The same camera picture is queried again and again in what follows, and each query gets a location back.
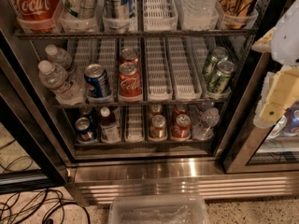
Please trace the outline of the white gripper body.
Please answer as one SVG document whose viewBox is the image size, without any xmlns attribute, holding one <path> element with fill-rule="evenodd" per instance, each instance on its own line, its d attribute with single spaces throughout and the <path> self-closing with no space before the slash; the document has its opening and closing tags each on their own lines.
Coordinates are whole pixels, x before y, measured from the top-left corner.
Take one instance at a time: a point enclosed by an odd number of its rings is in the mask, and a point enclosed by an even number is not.
<svg viewBox="0 0 299 224">
<path fill-rule="evenodd" d="M 288 67 L 274 75 L 265 104 L 271 110 L 286 110 L 299 98 L 299 69 Z"/>
</svg>

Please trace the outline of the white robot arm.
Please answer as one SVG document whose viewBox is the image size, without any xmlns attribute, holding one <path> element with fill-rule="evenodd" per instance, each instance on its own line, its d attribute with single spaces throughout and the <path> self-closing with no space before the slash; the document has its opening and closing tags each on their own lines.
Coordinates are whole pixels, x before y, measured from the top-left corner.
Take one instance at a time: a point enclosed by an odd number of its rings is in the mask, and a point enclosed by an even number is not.
<svg viewBox="0 0 299 224">
<path fill-rule="evenodd" d="M 299 99 L 299 0 L 251 48 L 270 53 L 282 65 L 276 73 L 267 73 L 253 119 L 256 127 L 270 128 Z"/>
</svg>

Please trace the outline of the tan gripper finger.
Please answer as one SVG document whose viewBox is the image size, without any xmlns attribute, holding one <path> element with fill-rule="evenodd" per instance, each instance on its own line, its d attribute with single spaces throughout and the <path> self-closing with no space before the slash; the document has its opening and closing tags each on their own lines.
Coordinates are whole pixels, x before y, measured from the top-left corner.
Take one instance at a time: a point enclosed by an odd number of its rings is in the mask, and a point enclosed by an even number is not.
<svg viewBox="0 0 299 224">
<path fill-rule="evenodd" d="M 271 28 L 261 38 L 259 38 L 257 41 L 253 43 L 251 49 L 260 53 L 270 53 L 272 51 L 271 41 L 275 31 L 275 27 Z"/>
<path fill-rule="evenodd" d="M 286 108 L 281 105 L 258 103 L 255 109 L 253 124 L 258 128 L 270 128 L 284 115 Z"/>
</svg>

